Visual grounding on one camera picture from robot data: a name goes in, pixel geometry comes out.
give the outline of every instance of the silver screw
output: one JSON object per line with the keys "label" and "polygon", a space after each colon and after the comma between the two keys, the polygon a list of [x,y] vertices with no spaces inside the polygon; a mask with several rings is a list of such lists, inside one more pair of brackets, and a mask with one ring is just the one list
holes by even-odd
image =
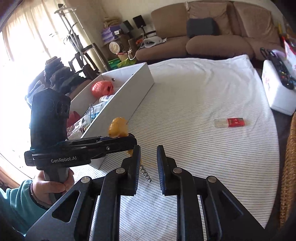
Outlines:
{"label": "silver screw", "polygon": [[82,183],[88,183],[91,179],[89,177],[83,177],[81,178]]}
{"label": "silver screw", "polygon": [[182,169],[179,168],[179,167],[175,167],[175,168],[173,169],[173,172],[174,172],[174,173],[181,173],[181,172],[182,172]]}
{"label": "silver screw", "polygon": [[125,172],[125,169],[122,167],[116,169],[116,173],[118,173],[118,174],[122,174],[124,172]]}
{"label": "silver screw", "polygon": [[217,178],[215,178],[214,176],[209,176],[207,180],[211,183],[215,183],[217,181]]}

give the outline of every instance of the bed sheet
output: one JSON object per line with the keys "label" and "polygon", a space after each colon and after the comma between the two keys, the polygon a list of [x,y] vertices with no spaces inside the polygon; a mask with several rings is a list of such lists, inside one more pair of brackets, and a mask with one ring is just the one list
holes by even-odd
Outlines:
{"label": "bed sheet", "polygon": [[[247,55],[213,61],[171,59],[149,66],[155,84],[130,119],[152,182],[139,176],[137,194],[121,197],[120,240],[175,240],[176,197],[161,194],[156,147],[193,175],[216,176],[265,227],[279,176],[276,125],[260,77]],[[215,119],[246,125],[215,128]],[[125,153],[108,155],[97,170],[74,168],[75,179],[104,176]]]}

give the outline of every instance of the human hand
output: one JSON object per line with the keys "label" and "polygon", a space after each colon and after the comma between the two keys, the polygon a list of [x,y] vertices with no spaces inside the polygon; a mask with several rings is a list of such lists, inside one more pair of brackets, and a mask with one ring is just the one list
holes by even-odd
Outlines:
{"label": "human hand", "polygon": [[68,179],[64,183],[45,181],[44,172],[40,171],[37,176],[35,176],[32,187],[36,198],[42,202],[52,205],[49,198],[49,193],[66,193],[74,185],[74,172],[69,169]]}

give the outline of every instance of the beige wall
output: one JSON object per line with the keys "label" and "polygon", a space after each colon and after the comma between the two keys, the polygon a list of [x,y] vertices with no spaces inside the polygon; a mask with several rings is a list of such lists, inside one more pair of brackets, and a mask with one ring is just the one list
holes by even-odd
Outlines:
{"label": "beige wall", "polygon": [[[133,17],[142,15],[147,27],[147,31],[154,30],[153,24],[151,23],[150,13],[160,7],[185,2],[184,0],[101,0],[102,5],[109,16],[119,16],[122,20],[128,20],[134,28],[135,24]],[[277,24],[279,21],[283,26],[282,14],[278,8],[271,2],[271,0],[242,0],[252,4],[262,6],[270,10],[273,14],[274,22]]]}

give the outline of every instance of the brown sofa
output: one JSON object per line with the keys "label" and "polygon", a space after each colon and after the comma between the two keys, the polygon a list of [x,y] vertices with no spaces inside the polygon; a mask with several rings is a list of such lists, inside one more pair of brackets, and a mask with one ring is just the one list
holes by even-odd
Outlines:
{"label": "brown sofa", "polygon": [[[264,60],[260,47],[284,51],[271,12],[257,5],[237,1],[193,1],[156,9],[151,17],[156,35],[167,41],[138,50],[139,61],[190,56],[232,58],[242,54],[250,59]],[[206,17],[216,21],[221,35],[188,38],[188,18]]]}

